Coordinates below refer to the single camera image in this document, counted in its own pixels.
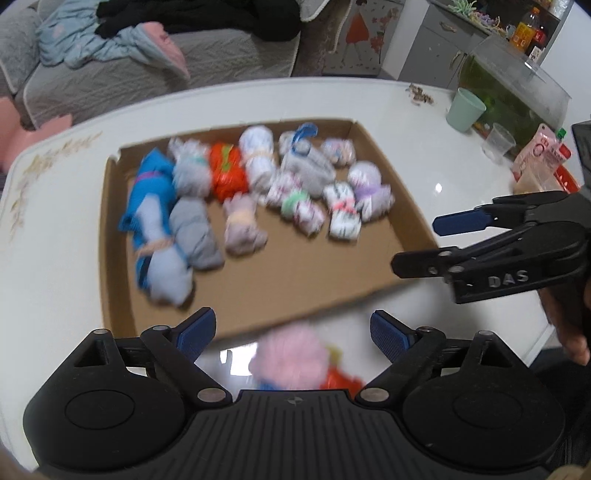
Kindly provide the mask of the person right hand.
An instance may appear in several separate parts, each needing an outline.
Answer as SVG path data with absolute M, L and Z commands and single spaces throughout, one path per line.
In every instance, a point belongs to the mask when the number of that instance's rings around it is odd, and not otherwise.
M 590 281 L 584 287 L 563 285 L 543 288 L 538 295 L 567 357 L 586 366 L 590 361 L 590 340 L 585 334 L 590 322 Z

